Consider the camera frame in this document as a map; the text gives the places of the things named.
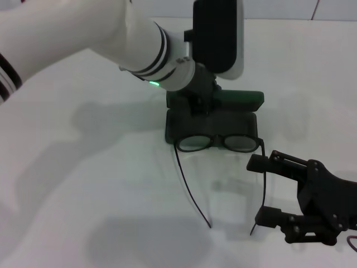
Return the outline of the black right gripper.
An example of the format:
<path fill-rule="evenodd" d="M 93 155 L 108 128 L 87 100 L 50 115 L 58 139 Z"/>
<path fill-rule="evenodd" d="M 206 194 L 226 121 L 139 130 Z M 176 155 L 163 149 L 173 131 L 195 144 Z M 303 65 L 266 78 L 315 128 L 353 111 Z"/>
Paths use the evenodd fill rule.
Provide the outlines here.
<path fill-rule="evenodd" d="M 340 179 L 317 160 L 303 160 L 278 151 L 270 157 L 253 154 L 247 170 L 304 181 L 297 197 L 304 215 L 263 206 L 255 223 L 280 227 L 287 243 L 323 243 L 333 246 L 342 231 L 356 229 L 356 182 Z"/>

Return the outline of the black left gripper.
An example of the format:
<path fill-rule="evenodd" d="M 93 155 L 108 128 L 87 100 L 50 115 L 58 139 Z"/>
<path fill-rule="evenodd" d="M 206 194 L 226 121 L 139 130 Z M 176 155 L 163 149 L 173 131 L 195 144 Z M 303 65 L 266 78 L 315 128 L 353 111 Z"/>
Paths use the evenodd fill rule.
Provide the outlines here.
<path fill-rule="evenodd" d="M 180 90 L 180 95 L 190 97 L 189 107 L 192 115 L 203 115 L 209 113 L 209 105 L 203 98 L 212 98 L 215 92 L 221 90 L 216 75 L 205 66 L 196 63 L 192 80 Z"/>

